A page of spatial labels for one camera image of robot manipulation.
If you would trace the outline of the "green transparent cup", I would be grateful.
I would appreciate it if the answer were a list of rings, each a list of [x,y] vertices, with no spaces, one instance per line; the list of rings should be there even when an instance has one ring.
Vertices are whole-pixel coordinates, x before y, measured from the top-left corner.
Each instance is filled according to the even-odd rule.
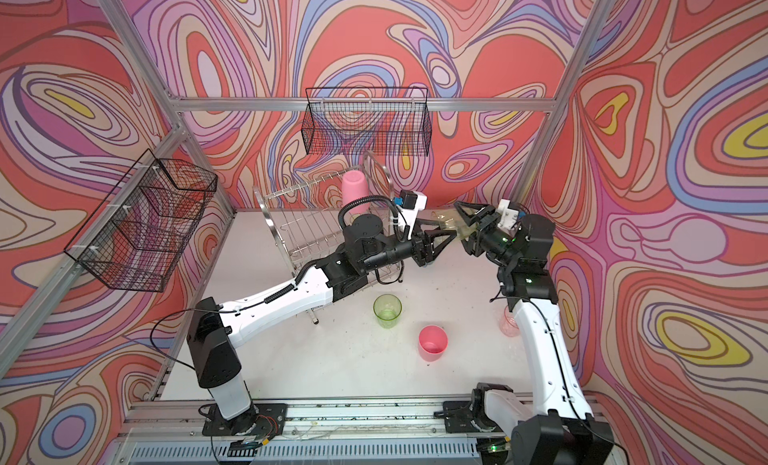
[[[384,329],[391,329],[402,313],[402,302],[392,294],[383,294],[373,303],[373,312],[378,324]]]
[[[439,223],[441,229],[455,231],[459,240],[467,239],[474,232],[455,209],[435,210],[432,218]]]

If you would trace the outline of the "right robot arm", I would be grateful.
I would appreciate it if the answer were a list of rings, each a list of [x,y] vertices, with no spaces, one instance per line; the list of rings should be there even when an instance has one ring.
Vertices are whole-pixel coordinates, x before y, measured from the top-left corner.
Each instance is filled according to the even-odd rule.
[[[520,331],[533,385],[529,407],[504,387],[479,386],[475,410],[509,438],[515,464],[605,463],[617,445],[575,377],[547,269],[554,223],[524,212],[506,230],[505,216],[492,205],[457,202],[454,208],[472,230],[462,241],[467,254],[498,267],[499,295]]]

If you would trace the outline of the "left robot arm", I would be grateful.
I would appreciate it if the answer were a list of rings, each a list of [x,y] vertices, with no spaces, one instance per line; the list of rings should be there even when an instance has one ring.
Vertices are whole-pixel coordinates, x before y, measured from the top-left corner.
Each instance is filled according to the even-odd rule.
[[[457,236],[432,220],[416,219],[406,234],[387,235],[381,218],[363,214],[342,228],[343,242],[307,262],[281,286],[218,304],[209,297],[194,306],[187,335],[198,386],[212,396],[227,422],[252,424],[257,411],[242,377],[237,348],[300,312],[338,302],[364,288],[369,275],[407,259],[424,267]]]

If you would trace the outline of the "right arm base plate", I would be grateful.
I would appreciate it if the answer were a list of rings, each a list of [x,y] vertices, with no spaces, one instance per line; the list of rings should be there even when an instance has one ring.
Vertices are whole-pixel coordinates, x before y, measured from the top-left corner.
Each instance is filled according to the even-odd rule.
[[[442,408],[433,413],[433,417],[443,422],[449,434],[510,435],[519,422],[532,416],[531,412],[528,406],[519,401],[491,400],[482,404],[445,401]]]

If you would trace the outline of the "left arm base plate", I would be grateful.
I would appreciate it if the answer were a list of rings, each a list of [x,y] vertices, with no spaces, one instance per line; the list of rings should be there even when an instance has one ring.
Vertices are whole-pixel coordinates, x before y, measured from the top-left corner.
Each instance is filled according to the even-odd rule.
[[[203,404],[198,414],[204,418],[204,436],[255,436],[274,438],[282,434],[288,411],[286,403],[254,403],[244,413],[225,419],[214,404]]]

